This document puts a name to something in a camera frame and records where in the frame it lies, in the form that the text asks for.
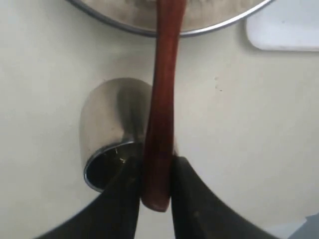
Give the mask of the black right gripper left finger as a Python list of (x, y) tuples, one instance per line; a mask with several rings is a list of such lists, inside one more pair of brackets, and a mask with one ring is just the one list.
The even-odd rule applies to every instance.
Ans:
[(141, 160), (129, 158), (86, 208), (40, 239), (133, 239), (140, 209)]

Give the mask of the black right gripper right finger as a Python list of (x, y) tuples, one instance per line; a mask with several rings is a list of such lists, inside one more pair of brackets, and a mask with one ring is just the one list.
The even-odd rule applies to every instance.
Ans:
[(274, 238), (222, 202), (184, 157), (172, 164), (171, 210), (177, 239)]

